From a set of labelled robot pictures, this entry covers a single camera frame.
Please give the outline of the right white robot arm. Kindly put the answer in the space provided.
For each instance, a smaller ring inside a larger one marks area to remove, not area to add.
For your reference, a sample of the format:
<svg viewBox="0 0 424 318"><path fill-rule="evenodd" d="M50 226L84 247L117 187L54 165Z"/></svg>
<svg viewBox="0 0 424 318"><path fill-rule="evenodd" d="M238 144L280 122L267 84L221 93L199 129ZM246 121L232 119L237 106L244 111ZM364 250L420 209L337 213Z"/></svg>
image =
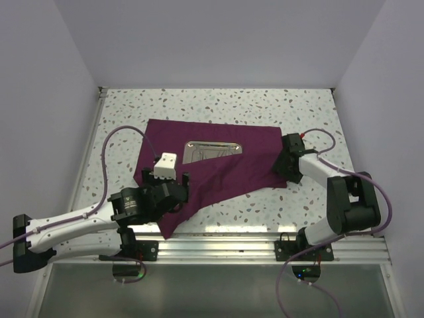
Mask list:
<svg viewBox="0 0 424 318"><path fill-rule="evenodd" d="M372 183L322 163L318 151L307 149L299 133L282 137L282 150L272 171L295 184L307 176L327 192L324 218L300 229L294 240L287 233L281 233L274 242L278 261L287 260L295 254L303 260L310 260L318 253L318 244L380 224L380 208Z"/></svg>

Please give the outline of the purple surgical drape cloth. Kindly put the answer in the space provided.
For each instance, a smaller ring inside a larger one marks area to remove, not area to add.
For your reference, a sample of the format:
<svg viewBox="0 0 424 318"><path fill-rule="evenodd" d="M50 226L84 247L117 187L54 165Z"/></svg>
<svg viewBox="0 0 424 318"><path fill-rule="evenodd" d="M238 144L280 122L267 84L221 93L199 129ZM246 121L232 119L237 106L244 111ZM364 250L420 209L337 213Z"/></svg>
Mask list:
<svg viewBox="0 0 424 318"><path fill-rule="evenodd" d="M177 173L189 174L188 203L180 212L167 213L158 222L165 239L204 207L265 187L287 186L285 179L272 171L283 148L279 127L151 119L145 135L133 176L137 185L142 184L142 169L153 166L154 153L176 154ZM184 147L189 141L237 143L242 152L184 164Z"/></svg>

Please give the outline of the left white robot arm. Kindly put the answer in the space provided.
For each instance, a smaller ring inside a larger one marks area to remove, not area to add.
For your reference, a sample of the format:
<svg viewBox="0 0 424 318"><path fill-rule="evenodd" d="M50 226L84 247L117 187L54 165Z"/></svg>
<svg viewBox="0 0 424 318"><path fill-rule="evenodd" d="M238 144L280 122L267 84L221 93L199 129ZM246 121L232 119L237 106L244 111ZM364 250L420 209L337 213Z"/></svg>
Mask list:
<svg viewBox="0 0 424 318"><path fill-rule="evenodd" d="M28 273L64 258L103 255L140 258L135 225L158 222L188 202L189 174L157 178L142 170L142 185L127 187L97 205L45 219L21 214L13 218L13 270Z"/></svg>

